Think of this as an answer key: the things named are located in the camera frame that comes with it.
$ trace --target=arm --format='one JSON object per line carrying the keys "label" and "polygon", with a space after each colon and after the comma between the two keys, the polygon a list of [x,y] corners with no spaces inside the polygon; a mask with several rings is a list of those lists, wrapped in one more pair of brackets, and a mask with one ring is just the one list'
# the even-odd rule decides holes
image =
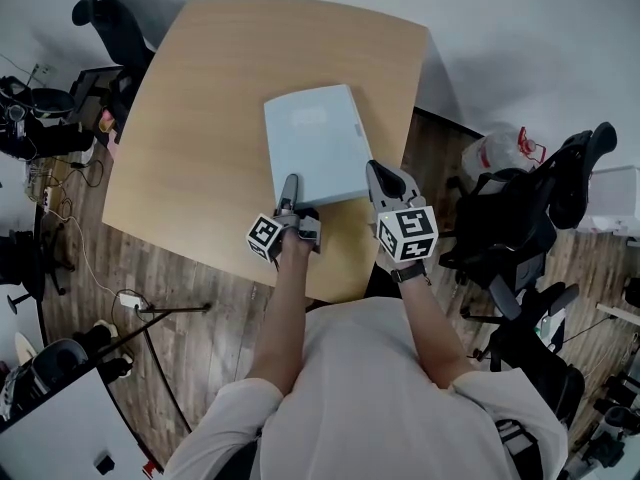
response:
{"label": "arm", "polygon": [[429,378],[446,389],[460,375],[473,371],[460,338],[425,279],[420,276],[400,283],[400,293],[420,365]]}
{"label": "arm", "polygon": [[247,378],[265,379],[287,395],[302,368],[305,286],[313,244],[285,233],[276,288],[267,306]]}

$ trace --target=hand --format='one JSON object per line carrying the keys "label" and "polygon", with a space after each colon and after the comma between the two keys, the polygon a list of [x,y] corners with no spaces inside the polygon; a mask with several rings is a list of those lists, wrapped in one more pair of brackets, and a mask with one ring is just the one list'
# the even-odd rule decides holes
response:
{"label": "hand", "polygon": [[304,259],[309,258],[309,254],[314,246],[313,240],[303,240],[298,236],[298,230],[290,228],[284,232],[282,238],[282,254]]}

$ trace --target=wooden floor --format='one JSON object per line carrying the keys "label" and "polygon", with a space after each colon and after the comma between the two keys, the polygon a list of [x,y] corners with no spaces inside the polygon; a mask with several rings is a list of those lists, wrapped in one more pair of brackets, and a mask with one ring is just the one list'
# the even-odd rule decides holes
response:
{"label": "wooden floor", "polygon": [[[414,115],[403,165],[435,207],[441,230],[453,225],[456,198],[453,191],[446,189],[445,180],[459,172],[460,152],[472,140],[438,122]],[[98,280],[114,291],[131,288],[141,292],[158,307],[186,307],[207,301],[214,305],[206,315],[173,315],[151,330],[169,383],[188,421],[195,426],[220,387],[242,378],[248,371],[271,288],[198,264],[102,224],[112,161],[100,147],[94,158],[105,164],[101,185],[88,188],[76,174],[65,187],[73,200],[73,215],[82,228],[86,253]],[[57,224],[54,216],[43,220],[44,229],[53,229]],[[112,319],[113,296],[91,278],[82,257],[80,234],[72,221],[66,224],[64,238],[61,250],[67,252],[77,270],[63,280],[69,288],[67,295],[58,297],[52,289],[47,290],[43,313],[50,341],[87,330],[100,318]],[[450,239],[440,240],[438,253],[452,245]],[[619,237],[559,234],[542,284],[565,281],[580,285],[580,299],[570,308],[567,336],[602,318],[595,309],[596,302],[633,309],[622,302],[620,294],[625,277],[638,273],[635,258],[638,254],[636,249],[627,249],[624,239]],[[457,287],[454,273],[437,266],[435,258],[430,278],[467,350],[481,347],[491,326],[463,321],[459,311],[470,305],[474,312],[491,314],[493,307],[487,295],[473,285]],[[121,333],[140,325],[135,314],[119,303],[113,310]],[[586,396],[571,430],[572,440],[593,421],[591,403],[597,398],[598,387],[619,368],[634,332],[630,324],[607,321],[567,343],[562,351],[562,356],[587,376]],[[144,340],[136,338],[130,349],[136,359],[133,374],[109,388],[133,429],[165,464],[186,435],[186,429],[151,363]]]}

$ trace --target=wooden table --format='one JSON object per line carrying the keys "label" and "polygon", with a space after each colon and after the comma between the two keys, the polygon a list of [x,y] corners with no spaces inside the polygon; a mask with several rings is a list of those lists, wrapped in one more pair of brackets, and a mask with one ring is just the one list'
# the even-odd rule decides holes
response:
{"label": "wooden table", "polygon": [[[374,158],[399,166],[426,46],[426,28],[355,7],[313,0],[188,2],[129,115],[103,221],[273,285],[275,269],[251,253],[244,238],[257,214],[271,214],[276,204],[264,102],[348,84]],[[307,295],[358,299],[378,249],[367,225],[371,205],[358,199],[319,211],[323,252],[312,257]]]}

